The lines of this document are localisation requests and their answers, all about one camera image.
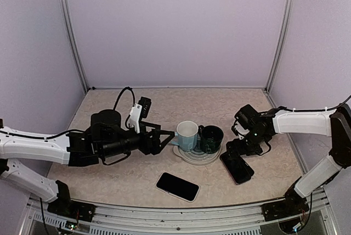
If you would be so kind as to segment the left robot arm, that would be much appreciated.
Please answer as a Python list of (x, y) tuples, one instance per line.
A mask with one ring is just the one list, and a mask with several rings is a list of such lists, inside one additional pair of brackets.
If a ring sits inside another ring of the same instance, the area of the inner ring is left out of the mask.
[(24, 166), (20, 159), (53, 162), (69, 167), (87, 167), (106, 163), (106, 159), (134, 150), (144, 155), (159, 154), (174, 138), (173, 131), (151, 123), (135, 124), (124, 130), (121, 115), (111, 109), (91, 115), (90, 126), (81, 131), (71, 129), (57, 135), (35, 134), (1, 127), (1, 179), (54, 204), (64, 215), (77, 210), (67, 184), (48, 179)]

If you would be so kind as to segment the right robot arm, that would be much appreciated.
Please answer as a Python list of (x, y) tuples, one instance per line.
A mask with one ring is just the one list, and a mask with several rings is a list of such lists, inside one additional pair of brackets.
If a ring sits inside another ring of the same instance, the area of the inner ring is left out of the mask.
[(280, 106), (263, 112), (246, 105), (235, 114), (231, 129), (236, 138), (227, 143), (227, 154), (239, 163), (244, 155), (264, 155), (261, 144), (268, 145), (275, 135), (330, 139), (328, 154), (286, 191), (280, 204), (285, 215), (294, 214), (302, 206), (302, 200), (350, 167), (350, 107), (345, 103), (319, 110)]

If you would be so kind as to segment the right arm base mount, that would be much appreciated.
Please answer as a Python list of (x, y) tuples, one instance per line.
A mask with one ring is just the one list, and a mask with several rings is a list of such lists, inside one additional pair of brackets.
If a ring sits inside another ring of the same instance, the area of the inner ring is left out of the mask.
[(307, 202), (294, 205), (288, 203), (286, 200), (265, 203), (261, 206), (261, 208), (265, 221), (284, 219), (286, 217), (299, 215), (303, 212), (309, 211), (309, 205)]

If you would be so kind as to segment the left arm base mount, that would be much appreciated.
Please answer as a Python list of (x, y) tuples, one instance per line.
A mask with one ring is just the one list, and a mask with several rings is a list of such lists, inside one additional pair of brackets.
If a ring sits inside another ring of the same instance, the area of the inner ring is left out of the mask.
[(92, 222), (96, 206), (89, 203), (78, 201), (51, 202), (48, 204), (47, 211), (59, 216), (68, 217), (77, 221)]

